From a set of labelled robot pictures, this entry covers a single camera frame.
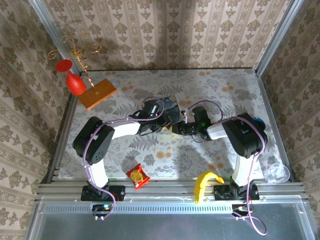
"wire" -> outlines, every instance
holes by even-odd
[[[101,207],[96,207],[95,209],[94,209],[94,211],[93,211],[93,216],[94,217],[97,217],[97,212],[100,212],[100,211],[98,211],[98,210],[106,210],[103,206],[101,206]],[[103,218],[106,218],[107,216],[108,216],[108,214],[109,213],[106,213],[106,214],[103,214]]]
[[[251,202],[252,211],[254,211],[254,210],[255,210],[255,208],[254,208],[254,205],[253,205],[253,203],[252,203],[252,199],[251,199],[251,197],[250,197],[250,196],[249,196],[249,201]]]
[[[113,196],[115,196],[118,199],[118,201],[116,201],[116,203],[118,203],[119,202],[118,194],[116,194],[115,192],[113,192],[112,194],[113,194]]]
[[[243,218],[243,219],[247,219],[250,218],[249,216],[242,216],[241,214],[237,213],[236,211],[232,212],[234,215],[237,215],[239,218]],[[252,219],[257,220],[258,222],[260,222],[263,226],[264,226],[264,230],[265,230],[265,235],[267,234],[267,226],[265,225],[265,223],[258,217],[256,216],[251,216]]]
[[[82,160],[83,160],[83,165],[84,165],[84,171],[85,171],[85,173],[86,173],[86,175],[87,175],[87,177],[88,177],[89,183],[90,183],[94,188],[96,188],[97,190],[108,194],[108,195],[112,198],[113,207],[111,208],[110,212],[109,212],[105,217],[109,216],[109,214],[113,211],[114,205],[116,204],[116,199],[115,199],[115,196],[114,196],[111,192],[109,192],[109,191],[107,191],[107,190],[105,190],[105,189],[103,189],[103,188],[101,188],[101,187],[98,187],[98,186],[96,185],[96,183],[93,181],[93,178],[92,178],[91,173],[90,173],[90,171],[89,171],[90,165],[88,164],[88,162],[87,162],[87,160],[86,160],[87,151],[88,151],[89,146],[90,146],[91,142],[93,141],[94,137],[97,135],[97,133],[100,131],[100,129],[101,129],[102,127],[104,127],[105,125],[125,123],[125,122],[138,122],[138,121],[140,121],[140,122],[147,122],[147,121],[156,120],[156,119],[158,119],[159,117],[161,117],[161,115],[164,113],[164,110],[165,110],[164,101],[162,101],[160,98],[157,98],[157,97],[152,97],[152,98],[158,99],[158,100],[160,100],[161,103],[162,103],[162,111],[161,111],[161,113],[160,113],[158,116],[151,117],[151,118],[128,118],[128,117],[127,117],[127,118],[122,118],[122,119],[113,120],[113,121],[106,121],[106,122],[102,123],[102,124],[93,132],[93,134],[91,135],[89,141],[87,142],[87,144],[86,144],[86,146],[85,146],[85,148],[84,148]]]
[[[264,152],[264,150],[266,148],[266,141],[265,141],[264,137],[261,135],[261,133],[258,131],[258,129],[251,122],[249,122],[247,119],[245,119],[243,117],[240,117],[240,116],[233,116],[233,117],[230,117],[230,118],[228,118],[226,120],[230,120],[230,119],[239,119],[239,120],[245,122],[246,124],[248,124],[255,131],[255,133],[258,135],[258,137],[260,138],[261,143],[262,143],[261,150],[258,153],[253,155],[252,163],[251,163],[251,166],[250,166],[250,171],[249,171],[249,175],[248,175],[248,184],[247,184],[247,189],[246,189],[246,207],[248,209],[248,216],[245,216],[244,218],[249,218],[254,230],[258,234],[260,234],[262,236],[265,236],[268,233],[267,226],[265,225],[265,223],[261,219],[251,215],[251,212],[250,212],[250,201],[249,201],[249,190],[250,190],[250,177],[251,177],[251,173],[252,173],[252,169],[253,169],[255,160],[260,156],[260,154],[262,154]],[[264,232],[261,232],[256,227],[253,219],[258,220],[260,223],[262,223],[262,225],[264,226],[264,230],[265,230]]]
[[[193,108],[195,105],[198,105],[198,104],[204,103],[204,102],[212,103],[212,104],[214,104],[214,105],[217,106],[217,108],[220,110],[220,113],[221,113],[221,118],[220,118],[219,121],[221,121],[221,120],[224,118],[224,112],[222,111],[221,107],[220,107],[216,102],[211,101],[211,100],[201,100],[201,101],[197,101],[196,103],[192,104],[190,107],[188,107],[188,108],[186,109],[186,111],[184,112],[185,123],[187,123],[187,119],[188,119],[187,113],[190,111],[190,109]]]
[[[194,139],[194,136],[193,136],[193,135],[191,135],[191,138],[192,138],[193,141],[195,141],[195,142],[198,143],[198,144],[204,143],[204,142],[206,141],[206,140],[204,140],[204,141],[196,141],[196,140]]]

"patterned wall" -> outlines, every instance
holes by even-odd
[[[320,225],[320,1],[305,0],[263,73],[297,180]]]
[[[47,173],[68,89],[47,60],[53,43],[28,1],[0,1],[0,239],[23,239]]]
[[[254,67],[289,0],[45,2],[60,31],[102,44],[92,70],[130,70]]]

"aluminum frame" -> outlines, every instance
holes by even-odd
[[[56,48],[59,51],[61,51],[59,54],[62,56],[63,59],[69,59],[70,56],[68,54],[64,53],[64,52],[67,52],[67,53],[69,52],[67,49],[67,46],[66,46],[66,44],[61,42],[61,38],[63,37],[63,34],[61,31],[59,31],[57,29],[55,21],[53,20],[49,10],[47,9],[45,1],[29,0],[29,2],[31,3],[34,11],[36,12],[40,21],[42,22],[45,30],[50,35],[54,45],[56,46]],[[77,62],[74,59],[71,59],[71,61],[73,64],[72,64],[72,68],[70,69],[70,71],[74,74],[79,75],[81,71],[77,67]]]
[[[54,151],[52,163],[48,172],[46,183],[49,184],[52,182],[53,177],[56,173],[56,166],[60,165],[62,156],[64,154],[64,150],[66,149],[68,137],[71,129],[71,125],[73,122],[74,114],[76,112],[78,99],[76,96],[70,94],[68,106],[66,108],[65,119],[62,124],[61,134],[59,136],[59,140]]]
[[[153,178],[138,191],[135,190],[134,185],[128,179],[111,179],[110,181],[112,185],[126,186],[124,202],[118,202],[117,207],[119,209],[113,214],[129,214],[130,211],[137,211],[137,207],[139,207],[138,210],[142,210],[141,207],[148,207],[148,210],[143,208],[143,213],[153,214],[157,213],[159,206],[160,208],[166,207],[166,214],[193,214],[190,209],[195,207],[193,197],[194,178],[163,178],[161,180]],[[255,180],[255,183],[259,190],[260,200],[253,201],[253,204],[294,203],[307,239],[318,239],[316,222],[308,203],[308,196],[301,182],[274,185],[266,184],[262,180]],[[33,219],[25,239],[37,239],[44,214],[48,212],[50,214],[65,213],[66,211],[70,214],[88,213],[91,209],[91,204],[94,204],[94,202],[80,201],[81,190],[85,184],[86,182],[83,180],[59,180],[50,184],[40,184],[35,201],[37,208],[34,209]],[[195,209],[195,214],[199,214],[199,211],[203,214],[214,214],[214,207],[223,208],[231,204],[243,204],[245,202],[241,200],[215,201],[213,186],[216,184],[218,182],[214,180],[207,182],[204,205]]]
[[[280,154],[282,163],[289,169],[290,181],[294,182],[295,181],[294,174],[293,174],[292,169],[291,169],[291,165],[290,165],[290,162],[289,162],[286,150],[285,150],[285,146],[284,146],[284,144],[282,142],[282,139],[281,139],[281,135],[280,135],[277,123],[276,123],[276,119],[275,119],[274,113],[273,113],[271,105],[270,105],[270,101],[269,101],[269,98],[268,98],[268,95],[267,95],[267,91],[265,89],[265,85],[264,85],[264,83],[262,81],[261,75],[257,74],[256,77],[257,77],[258,85],[259,85],[260,92],[261,92],[261,95],[262,95],[262,99],[263,99],[263,102],[264,102],[264,106],[265,106],[265,109],[266,109],[266,113],[268,114],[268,117],[270,119],[271,128],[272,128],[272,131],[273,131],[273,135],[274,135],[274,139],[275,139],[276,145],[277,145],[278,150],[279,150],[279,154]]]
[[[267,68],[272,56],[276,52],[281,40],[285,36],[290,24],[294,20],[298,10],[300,9],[304,0],[291,0],[286,8],[273,36],[270,39],[260,61],[258,62],[255,70],[256,73],[261,76]]]

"wooden block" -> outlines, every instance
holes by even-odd
[[[80,102],[88,109],[92,109],[97,104],[101,103],[103,100],[114,94],[117,89],[115,86],[112,85],[107,79],[102,80],[97,85],[95,85],[95,92],[94,88],[91,87],[83,94],[78,96]]]

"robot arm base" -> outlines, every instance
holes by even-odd
[[[251,200],[259,200],[257,185],[254,184],[253,180],[249,184],[249,197]],[[247,185],[238,186],[231,177],[230,184],[215,185],[213,186],[213,192],[216,201],[246,200]]]
[[[112,193],[115,196],[115,200],[117,202],[121,202],[125,199],[126,194],[126,187],[122,185],[110,185],[110,182],[102,187],[102,189],[105,189]],[[95,187],[93,187],[89,182],[88,185],[84,186],[82,188],[81,193],[81,201],[83,202],[112,202],[112,198],[106,194],[105,192],[102,192]]]

